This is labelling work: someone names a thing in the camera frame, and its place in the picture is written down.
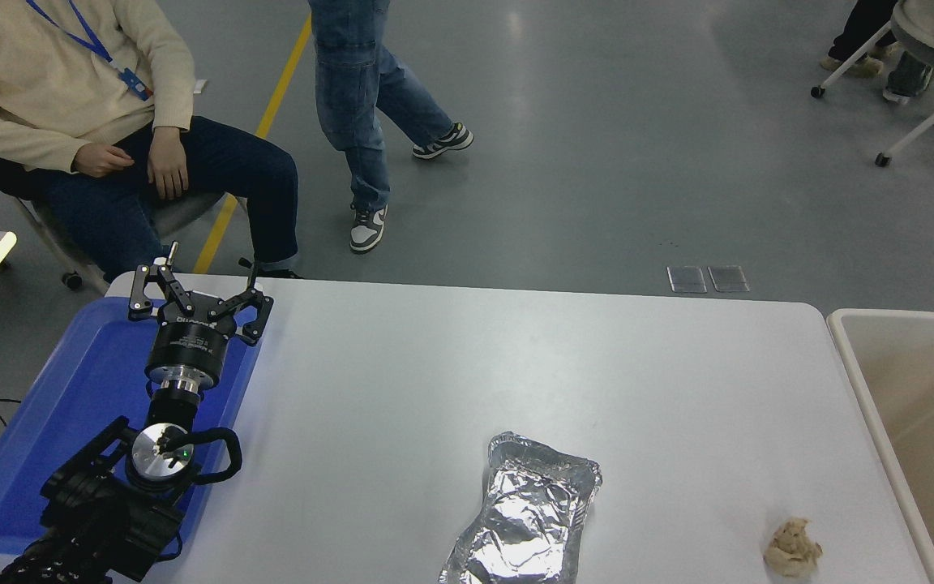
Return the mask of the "person's left hand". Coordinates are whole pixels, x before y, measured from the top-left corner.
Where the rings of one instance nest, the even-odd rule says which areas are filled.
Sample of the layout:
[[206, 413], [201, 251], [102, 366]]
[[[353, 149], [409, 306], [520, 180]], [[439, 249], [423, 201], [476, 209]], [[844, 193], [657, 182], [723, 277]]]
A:
[[158, 126], [152, 131], [146, 174], [161, 200], [176, 200], [190, 188], [182, 130]]

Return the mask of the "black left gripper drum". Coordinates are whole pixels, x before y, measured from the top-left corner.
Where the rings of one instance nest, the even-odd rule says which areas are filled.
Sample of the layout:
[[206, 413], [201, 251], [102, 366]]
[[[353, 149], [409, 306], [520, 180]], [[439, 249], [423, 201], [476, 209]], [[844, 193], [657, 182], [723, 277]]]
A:
[[159, 329], [145, 366], [148, 375], [162, 375], [166, 368], [186, 366], [204, 375], [220, 375], [234, 336], [234, 316], [211, 321], [208, 312], [185, 316], [175, 304], [158, 310]]

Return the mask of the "person's right hand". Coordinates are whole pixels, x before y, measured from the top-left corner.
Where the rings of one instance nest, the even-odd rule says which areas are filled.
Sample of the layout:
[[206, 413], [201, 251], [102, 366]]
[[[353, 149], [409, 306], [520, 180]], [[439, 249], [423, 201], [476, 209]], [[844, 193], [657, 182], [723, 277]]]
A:
[[103, 178], [133, 166], [134, 159], [117, 145], [88, 143], [75, 152], [71, 168], [75, 173]]

